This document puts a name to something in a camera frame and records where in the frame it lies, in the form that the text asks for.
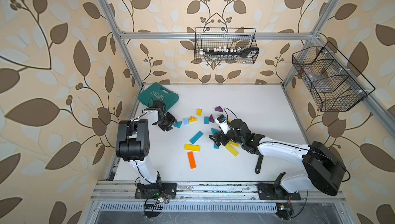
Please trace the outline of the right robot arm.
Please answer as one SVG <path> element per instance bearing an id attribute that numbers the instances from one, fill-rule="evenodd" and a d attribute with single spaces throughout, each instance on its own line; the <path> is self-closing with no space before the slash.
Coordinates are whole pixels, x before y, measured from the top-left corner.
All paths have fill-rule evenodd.
<path id="1" fill-rule="evenodd" d="M 241 145 L 242 149 L 258 155 L 256 172 L 264 157 L 279 158 L 303 169 L 293 173 L 282 172 L 272 183 L 259 183 L 258 192 L 261 200 L 299 200 L 300 191 L 319 190 L 329 195 L 337 195 L 347 169 L 323 143 L 292 144 L 272 139 L 263 134 L 250 131 L 241 119 L 229 122 L 221 115 L 216 119 L 220 131 L 209 138 L 217 146 L 226 146 L 230 142 Z"/>

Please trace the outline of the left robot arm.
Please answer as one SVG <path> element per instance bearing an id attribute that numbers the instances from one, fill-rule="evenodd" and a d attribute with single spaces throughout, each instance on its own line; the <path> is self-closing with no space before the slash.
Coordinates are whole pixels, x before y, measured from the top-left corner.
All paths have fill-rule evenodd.
<path id="1" fill-rule="evenodd" d="M 155 100 L 142 115 L 119 122 L 115 153 L 118 158 L 129 162 L 139 174 L 142 185 L 159 185 L 159 172 L 154 169 L 148 154 L 150 151 L 149 127 L 158 126 L 170 131 L 176 118 L 166 111 L 162 100 Z"/>

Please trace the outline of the orange rectangular block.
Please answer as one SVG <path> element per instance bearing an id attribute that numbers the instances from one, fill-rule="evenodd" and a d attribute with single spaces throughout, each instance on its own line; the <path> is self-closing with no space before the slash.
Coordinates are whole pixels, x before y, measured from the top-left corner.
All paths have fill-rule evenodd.
<path id="1" fill-rule="evenodd" d="M 195 163 L 193 152 L 188 152 L 187 155 L 188 155 L 188 161 L 189 161 L 189 164 L 190 164 L 190 168 L 191 169 L 195 169 L 196 168 L 196 163 Z"/>

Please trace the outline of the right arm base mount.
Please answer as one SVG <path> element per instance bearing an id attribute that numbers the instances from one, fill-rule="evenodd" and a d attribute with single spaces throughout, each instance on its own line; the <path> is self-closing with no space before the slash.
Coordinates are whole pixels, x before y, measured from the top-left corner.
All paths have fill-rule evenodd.
<path id="1" fill-rule="evenodd" d="M 260 200 L 301 200 L 299 193 L 288 193 L 281 185 L 281 179 L 285 172 L 279 174 L 273 183 L 257 184 L 258 195 Z"/>

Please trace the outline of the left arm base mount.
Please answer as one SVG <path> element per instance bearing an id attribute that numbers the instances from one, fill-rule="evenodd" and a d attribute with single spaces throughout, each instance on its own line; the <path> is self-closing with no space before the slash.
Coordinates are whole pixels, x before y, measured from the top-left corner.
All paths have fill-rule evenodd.
<path id="1" fill-rule="evenodd" d="M 175 182 L 162 182 L 156 184 L 136 184 L 135 199 L 175 199 L 177 184 Z"/>

